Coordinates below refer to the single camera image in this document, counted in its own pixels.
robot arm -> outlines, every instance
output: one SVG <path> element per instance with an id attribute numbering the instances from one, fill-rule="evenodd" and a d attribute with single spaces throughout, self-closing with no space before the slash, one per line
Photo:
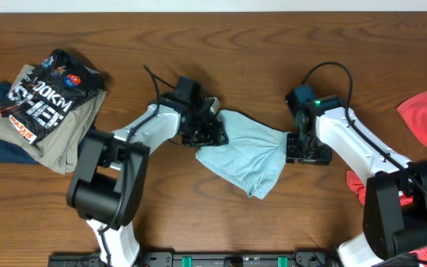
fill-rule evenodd
<path id="1" fill-rule="evenodd" d="M 152 101 L 146 113 L 134 122 L 113 133 L 94 131 L 87 137 L 67 193 L 67 203 L 95 232 L 102 249 L 101 260 L 107 261 L 109 254 L 112 266 L 129 267 L 138 257 L 139 243 L 134 237 L 131 221 L 141 201 L 150 154 L 178 134 L 182 136 L 182 144 L 190 147 L 228 142 L 223 124 L 216 119 L 219 101 L 214 97 L 202 98 L 201 93 L 199 83 L 181 77 L 173 93 L 165 93 L 159 101 Z M 157 115 L 143 124 L 126 146 L 129 130 L 151 116 L 157 105 Z M 130 155 L 126 175 L 122 167 L 125 149 Z M 119 178 L 116 180 L 98 173 L 98 166 L 120 171 Z M 115 215 L 114 224 L 103 235 L 99 234 Z"/>
<path id="2" fill-rule="evenodd" d="M 366 185 L 364 232 L 337 250 L 345 267 L 369 267 L 397 255 L 427 246 L 427 197 L 395 165 L 385 160 L 345 118 L 337 96 L 318 99 L 309 85 L 286 96 L 299 133 L 288 137 L 287 158 L 301 163 L 327 165 L 331 149 Z M 378 139 L 348 109 L 355 126 L 427 189 L 427 162 L 413 163 Z M 399 194 L 413 197 L 401 206 Z"/>

black t-shirt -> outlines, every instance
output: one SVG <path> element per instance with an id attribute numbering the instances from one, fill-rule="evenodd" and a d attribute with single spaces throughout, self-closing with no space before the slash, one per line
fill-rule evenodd
<path id="1" fill-rule="evenodd" d="M 9 117 L 31 144 L 44 139 L 67 114 L 92 99 L 103 80 L 63 50 L 54 50 L 0 102 L 0 114 Z"/>

stack of clothes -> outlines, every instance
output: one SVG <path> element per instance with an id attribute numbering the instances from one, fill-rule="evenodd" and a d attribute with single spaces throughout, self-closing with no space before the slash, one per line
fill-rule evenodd
<path id="1" fill-rule="evenodd" d="M 0 83 L 0 162 L 74 171 L 103 88 L 97 71 L 60 49 L 38 66 L 25 65 L 13 84 Z"/>

green strip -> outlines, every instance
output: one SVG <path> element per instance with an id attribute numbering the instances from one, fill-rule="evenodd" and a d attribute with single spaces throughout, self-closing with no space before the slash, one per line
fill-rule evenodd
<path id="1" fill-rule="evenodd" d="M 278 267 L 288 267 L 288 258 L 278 257 Z"/>
<path id="2" fill-rule="evenodd" d="M 192 258 L 182 257 L 182 267 L 192 267 Z"/>

blue cloth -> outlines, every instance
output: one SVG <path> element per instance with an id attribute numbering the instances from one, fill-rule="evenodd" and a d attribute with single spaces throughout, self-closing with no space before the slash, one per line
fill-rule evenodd
<path id="1" fill-rule="evenodd" d="M 6 95 L 9 93 L 10 89 L 11 84 L 0 82 L 0 102 L 6 99 Z M 87 134 L 93 129 L 95 129 L 95 127 L 91 125 L 90 129 L 87 131 Z M 87 134 L 85 134 L 85 137 L 79 144 L 79 154 L 82 150 Z M 28 152 L 26 152 L 18 145 L 14 145 L 3 140 L 0 140 L 0 163 L 39 164 L 29 155 Z"/>
<path id="2" fill-rule="evenodd" d="M 286 163 L 286 136 L 234 111 L 220 111 L 228 144 L 200 148 L 196 158 L 208 169 L 263 199 Z"/>

